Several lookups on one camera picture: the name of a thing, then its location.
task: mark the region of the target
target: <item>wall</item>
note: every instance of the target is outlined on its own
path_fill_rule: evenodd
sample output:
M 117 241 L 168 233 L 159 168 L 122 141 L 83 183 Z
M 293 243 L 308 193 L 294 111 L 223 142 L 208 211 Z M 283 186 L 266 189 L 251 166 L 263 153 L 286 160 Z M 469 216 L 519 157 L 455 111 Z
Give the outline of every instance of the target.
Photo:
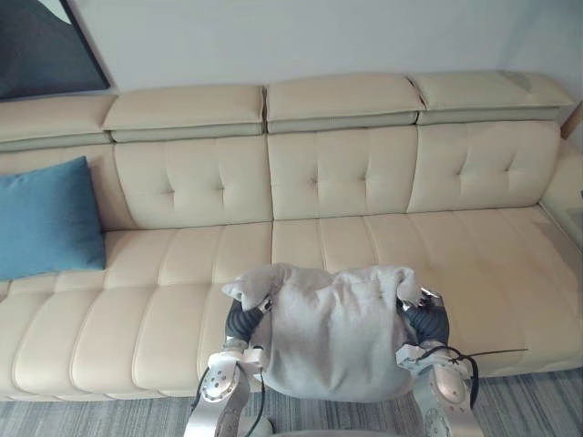
M 581 0 L 69 0 L 121 91 L 508 68 L 583 96 Z

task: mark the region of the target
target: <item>gray carpet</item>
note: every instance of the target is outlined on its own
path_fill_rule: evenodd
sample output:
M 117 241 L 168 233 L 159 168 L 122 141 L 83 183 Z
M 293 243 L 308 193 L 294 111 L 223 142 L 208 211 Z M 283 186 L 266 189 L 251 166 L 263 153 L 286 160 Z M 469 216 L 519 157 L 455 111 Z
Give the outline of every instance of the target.
M 182 437 L 190 401 L 0 402 L 0 436 Z M 253 395 L 246 413 L 259 405 L 259 395 Z M 421 435 L 419 412 L 410 395 L 356 404 L 300 401 L 268 391 L 265 414 L 278 432 L 367 429 Z M 485 437 L 581 436 L 583 370 L 482 380 L 475 414 Z

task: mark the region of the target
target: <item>wire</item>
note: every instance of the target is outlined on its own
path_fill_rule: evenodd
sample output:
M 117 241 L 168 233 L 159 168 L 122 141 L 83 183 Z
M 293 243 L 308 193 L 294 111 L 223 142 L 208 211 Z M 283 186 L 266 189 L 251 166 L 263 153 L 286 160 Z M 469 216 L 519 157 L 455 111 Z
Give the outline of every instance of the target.
M 192 412 L 194 412 L 194 409 L 197 408 L 197 405 L 199 405 L 199 401 L 200 401 L 200 389 L 202 388 L 202 383 L 204 382 L 204 378 L 207 376 L 207 373 L 209 373 L 209 368 L 207 367 L 207 369 L 204 371 L 204 373 L 202 373 L 202 377 L 200 378 L 199 381 L 199 386 L 197 387 L 197 395 L 194 398 L 194 402 L 190 405 L 190 414 L 192 414 Z
M 470 408 L 471 409 L 474 409 L 474 404 L 476 403 L 477 394 L 480 390 L 479 370 L 477 367 L 477 362 L 476 362 L 476 360 L 474 360 L 473 357 L 477 357 L 479 355 L 492 355 L 495 353 L 528 351 L 528 349 L 508 349 L 505 351 L 488 351 L 488 352 L 478 352 L 478 353 L 472 353 L 470 355 L 465 355 L 464 353 L 460 352 L 456 348 L 452 348 L 451 346 L 441 345 L 441 346 L 436 346 L 436 347 L 430 349 L 429 351 L 425 352 L 421 357 L 419 357 L 418 360 L 419 361 L 424 360 L 427 357 L 429 357 L 430 355 L 436 353 L 437 351 L 443 351 L 443 350 L 452 351 L 452 352 L 455 352 L 457 354 L 457 357 L 450 359 L 451 362 L 468 360 L 470 362 L 470 364 L 472 365 L 472 376 L 471 376 L 472 387 L 470 389 Z
M 261 419 L 261 415 L 263 414 L 263 406 L 265 405 L 265 382 L 263 381 L 263 370 L 259 369 L 259 375 L 261 377 L 261 406 L 259 407 L 259 414 L 257 415 L 257 419 L 251 426 L 251 429 L 245 434 L 245 437 L 251 437 L 253 431 L 255 431 L 255 427 L 258 425 L 259 420 Z

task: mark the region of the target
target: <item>sofa armrest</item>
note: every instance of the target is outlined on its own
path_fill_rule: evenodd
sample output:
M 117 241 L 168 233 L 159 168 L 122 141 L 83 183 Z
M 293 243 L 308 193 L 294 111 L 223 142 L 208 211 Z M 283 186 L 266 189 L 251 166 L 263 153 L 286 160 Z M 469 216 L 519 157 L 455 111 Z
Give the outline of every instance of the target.
M 583 247 L 583 155 L 561 141 L 557 166 L 540 203 L 558 225 Z

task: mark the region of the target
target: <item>headrest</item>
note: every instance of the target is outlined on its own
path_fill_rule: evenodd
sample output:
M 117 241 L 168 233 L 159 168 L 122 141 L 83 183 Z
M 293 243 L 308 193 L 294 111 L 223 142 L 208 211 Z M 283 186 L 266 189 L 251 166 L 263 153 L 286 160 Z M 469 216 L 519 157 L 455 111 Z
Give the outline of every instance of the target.
M 35 98 L 0 104 L 0 151 L 106 144 L 114 96 Z
M 267 87 L 271 133 L 411 125 L 424 109 L 404 76 L 367 73 L 276 82 Z
M 262 110 L 261 86 L 141 89 L 118 97 L 103 128 L 117 142 L 258 135 Z
M 464 71 L 410 75 L 426 111 L 417 124 L 554 120 L 573 105 L 554 80 L 536 73 Z

